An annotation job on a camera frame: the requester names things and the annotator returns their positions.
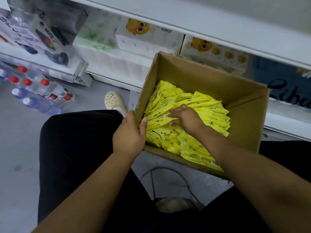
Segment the concrete floor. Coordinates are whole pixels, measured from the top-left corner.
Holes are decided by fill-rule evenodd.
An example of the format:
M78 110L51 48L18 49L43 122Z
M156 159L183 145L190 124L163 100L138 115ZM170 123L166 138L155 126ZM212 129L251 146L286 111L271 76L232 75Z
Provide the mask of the concrete floor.
M108 91L119 93L128 105L127 90L94 81L88 88L64 85L76 95L76 100L63 106L65 112L105 109ZM29 233L36 227L39 197L39 135L47 115L25 107L13 97L11 84L0 84L0 232ZM163 158L142 152L132 168L138 177L156 166L173 168L181 173L190 189L203 204L232 186L220 178L193 170ZM154 171L156 197L191 198L184 181L168 170ZM152 196L150 174L142 183Z

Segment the hand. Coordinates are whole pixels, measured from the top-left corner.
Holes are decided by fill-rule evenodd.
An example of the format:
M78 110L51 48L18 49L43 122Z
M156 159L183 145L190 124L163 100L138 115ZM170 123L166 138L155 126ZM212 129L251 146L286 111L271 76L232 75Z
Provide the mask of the hand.
M146 143L147 118L140 122L138 132L134 111L130 110L126 116L112 137L113 149L114 153L127 155L134 161Z
M181 126L190 136L196 138L198 131L204 129L206 125L194 109L182 104L180 107L169 111L169 117L178 118L169 123L169 125L177 124Z

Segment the cartoon duck face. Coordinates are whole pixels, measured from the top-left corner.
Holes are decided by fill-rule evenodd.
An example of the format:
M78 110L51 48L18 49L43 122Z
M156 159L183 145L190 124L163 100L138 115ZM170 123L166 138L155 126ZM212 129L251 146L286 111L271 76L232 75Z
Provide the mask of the cartoon duck face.
M214 55L220 55L220 54L221 54L221 50L220 50L218 47L214 47L214 48L212 49L212 53L213 53Z
M143 35L150 30L150 24L136 19L128 19L126 29L133 35Z
M247 62L247 58L245 55L239 55L238 56L238 62L240 62L241 64L245 64Z
M191 47L198 50L199 52L204 52L210 50L213 47L213 43L194 37L192 38Z
M233 59L233 58L234 58L233 52L232 52L232 51L227 51L227 52L225 53L225 58L227 58L228 60Z

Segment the red bottle cap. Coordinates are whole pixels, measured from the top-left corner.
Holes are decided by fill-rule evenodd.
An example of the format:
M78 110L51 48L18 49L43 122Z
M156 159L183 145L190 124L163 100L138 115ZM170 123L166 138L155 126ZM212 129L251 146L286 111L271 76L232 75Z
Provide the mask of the red bottle cap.
M42 79L42 80L40 81L40 83L41 83L43 86L49 86L49 84L50 84L49 80L46 80L46 79Z
M23 79L22 82L25 86L30 86L32 84L32 81L29 79Z
M19 79L15 76L10 76L8 77L8 80L11 82L11 83L18 83L19 82Z
M21 66L21 65L17 67L17 70L22 72L22 73L26 73L28 71L28 69L26 67Z

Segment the black pants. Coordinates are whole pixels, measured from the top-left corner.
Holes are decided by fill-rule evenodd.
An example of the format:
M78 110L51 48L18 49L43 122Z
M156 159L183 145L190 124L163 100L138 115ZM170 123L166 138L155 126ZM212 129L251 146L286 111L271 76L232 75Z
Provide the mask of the black pants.
M40 136L38 223L112 153L112 135L121 122L122 116L115 110L67 113L52 116L45 122ZM262 142L260 154L310 182L308 164L303 162L303 156L307 154L296 152L310 150L310 147L310 143L304 141ZM174 229L177 225L183 226L180 231L186 231L185 222L191 222L191 230L202 228L206 231L214 226L220 232L233 228L248 231L251 230L249 226L253 225L258 231L269 231L257 211L235 187L221 194L199 214L197 217L193 217L195 214L192 214L189 219L180 214L161 215L137 176L130 170L104 231L127 229L130 232L140 232L147 225L153 225L152 229L155 230L156 226L160 225L155 224L155 219L163 217L166 221L176 221Z

